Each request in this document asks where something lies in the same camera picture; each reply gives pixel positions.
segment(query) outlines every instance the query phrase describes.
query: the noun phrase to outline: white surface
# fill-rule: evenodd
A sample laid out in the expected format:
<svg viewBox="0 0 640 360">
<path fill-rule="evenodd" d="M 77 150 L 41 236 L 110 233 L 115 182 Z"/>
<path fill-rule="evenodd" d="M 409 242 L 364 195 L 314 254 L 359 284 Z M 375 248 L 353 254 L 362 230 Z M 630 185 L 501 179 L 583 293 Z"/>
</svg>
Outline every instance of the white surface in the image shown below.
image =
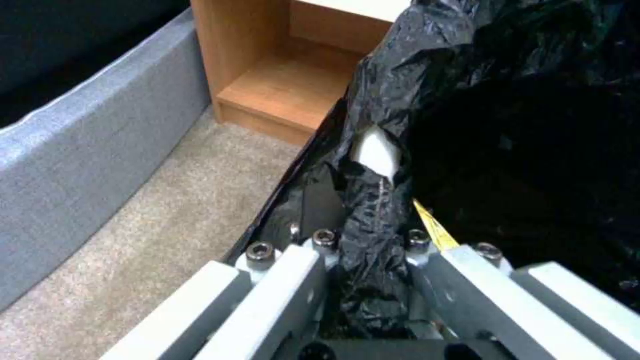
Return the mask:
<svg viewBox="0 0 640 360">
<path fill-rule="evenodd" d="M 297 0 L 348 13 L 394 22 L 411 0 Z"/>
<path fill-rule="evenodd" d="M 210 261 L 100 359 L 156 360 L 190 356 L 250 288 L 247 273 Z M 202 326 L 194 329 L 194 323 L 205 312 L 202 322 L 208 329 Z"/>
<path fill-rule="evenodd" d="M 195 360 L 271 359 L 282 340 L 315 314 L 324 280 L 318 253 L 288 246 Z"/>
<path fill-rule="evenodd" d="M 615 348 L 624 344 L 640 354 L 640 317 L 633 311 L 557 263 L 537 266 L 529 274 L 618 339 L 621 344 Z"/>
<path fill-rule="evenodd" d="M 280 259 L 280 256 L 282 255 L 282 251 L 278 249 L 273 249 L 273 251 L 275 251 L 275 258 L 276 258 L 276 261 L 278 261 L 278 259 Z M 243 252 L 242 255 L 238 257 L 238 259 L 236 260 L 235 266 L 236 266 L 236 269 L 246 271 L 249 273 L 249 276 L 251 277 L 251 285 L 256 285 L 258 282 L 260 282 L 260 280 L 262 280 L 262 278 L 269 272 L 269 269 L 271 269 L 271 268 L 268 268 L 266 270 L 252 269 L 247 263 L 246 252 Z"/>
<path fill-rule="evenodd" d="M 468 245 L 441 252 L 441 255 L 442 258 L 429 259 L 431 273 L 428 276 L 434 281 L 438 276 L 442 278 L 443 271 L 452 275 L 441 283 L 434 281 L 433 286 L 448 286 L 447 298 L 458 299 L 450 300 L 452 306 L 448 312 L 457 314 L 458 320 L 464 319 L 465 323 L 477 322 L 468 330 L 483 327 L 490 331 L 518 359 L 612 359 Z M 475 298 L 479 294 L 485 298 Z M 464 301 L 463 297 L 474 300 Z M 488 311 L 489 303 L 510 321 L 492 316 L 494 311 Z M 468 318 L 469 314 L 475 314 L 475 318 Z M 461 337 L 468 336 L 458 329 L 454 328 Z"/>
</svg>

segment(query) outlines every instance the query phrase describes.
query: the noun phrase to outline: dark background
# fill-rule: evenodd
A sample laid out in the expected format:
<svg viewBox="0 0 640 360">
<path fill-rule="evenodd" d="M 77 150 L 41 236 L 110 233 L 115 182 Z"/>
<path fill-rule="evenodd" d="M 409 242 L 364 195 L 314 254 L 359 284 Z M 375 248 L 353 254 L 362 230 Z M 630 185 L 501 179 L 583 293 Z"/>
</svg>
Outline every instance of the dark background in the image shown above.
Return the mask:
<svg viewBox="0 0 640 360">
<path fill-rule="evenodd" d="M 64 94 L 188 0 L 0 0 L 0 128 Z"/>
</svg>

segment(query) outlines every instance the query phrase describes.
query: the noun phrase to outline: white object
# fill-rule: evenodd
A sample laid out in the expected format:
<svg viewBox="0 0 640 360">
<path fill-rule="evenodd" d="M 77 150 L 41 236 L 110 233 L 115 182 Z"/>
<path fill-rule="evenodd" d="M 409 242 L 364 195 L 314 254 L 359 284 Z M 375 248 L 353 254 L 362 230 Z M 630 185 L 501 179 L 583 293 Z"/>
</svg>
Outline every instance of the white object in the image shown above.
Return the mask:
<svg viewBox="0 0 640 360">
<path fill-rule="evenodd" d="M 396 18 L 409 5 L 411 0 L 299 0 L 303 3 L 314 4 L 325 8 L 354 13 L 373 19 L 388 22 L 396 21 Z"/>
</svg>

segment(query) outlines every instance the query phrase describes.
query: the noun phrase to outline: bolt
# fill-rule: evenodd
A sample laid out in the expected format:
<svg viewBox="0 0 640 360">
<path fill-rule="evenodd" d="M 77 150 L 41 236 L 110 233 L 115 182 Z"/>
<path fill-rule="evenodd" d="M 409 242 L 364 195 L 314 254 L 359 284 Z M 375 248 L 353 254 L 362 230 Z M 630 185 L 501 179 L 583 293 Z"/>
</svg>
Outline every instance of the bolt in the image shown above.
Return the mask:
<svg viewBox="0 0 640 360">
<path fill-rule="evenodd" d="M 252 270 L 267 270 L 276 261 L 273 245 L 257 242 L 246 248 L 246 264 Z"/>
<path fill-rule="evenodd" d="M 331 254 L 335 248 L 335 234 L 331 230 L 320 229 L 311 237 L 314 249 L 320 254 Z"/>
<path fill-rule="evenodd" d="M 429 250 L 431 242 L 427 233 L 420 229 L 409 230 L 409 251 L 414 253 L 422 253 Z"/>
<path fill-rule="evenodd" d="M 485 258 L 495 267 L 500 267 L 500 261 L 502 260 L 502 251 L 490 243 L 477 243 L 474 247 L 478 255 Z"/>
</svg>

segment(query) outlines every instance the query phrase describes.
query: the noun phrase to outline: wooden shelf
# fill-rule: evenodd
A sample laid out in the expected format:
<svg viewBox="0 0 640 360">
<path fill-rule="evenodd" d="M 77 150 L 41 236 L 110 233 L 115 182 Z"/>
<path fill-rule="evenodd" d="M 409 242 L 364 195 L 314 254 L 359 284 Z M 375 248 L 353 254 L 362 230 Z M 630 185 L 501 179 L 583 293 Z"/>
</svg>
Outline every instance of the wooden shelf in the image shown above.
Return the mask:
<svg viewBox="0 0 640 360">
<path fill-rule="evenodd" d="M 291 39 L 224 88 L 221 104 L 311 135 L 349 85 L 362 55 Z M 233 116 L 225 116 L 233 122 Z"/>
<path fill-rule="evenodd" d="M 211 102 L 304 144 L 409 0 L 191 0 Z"/>
</svg>

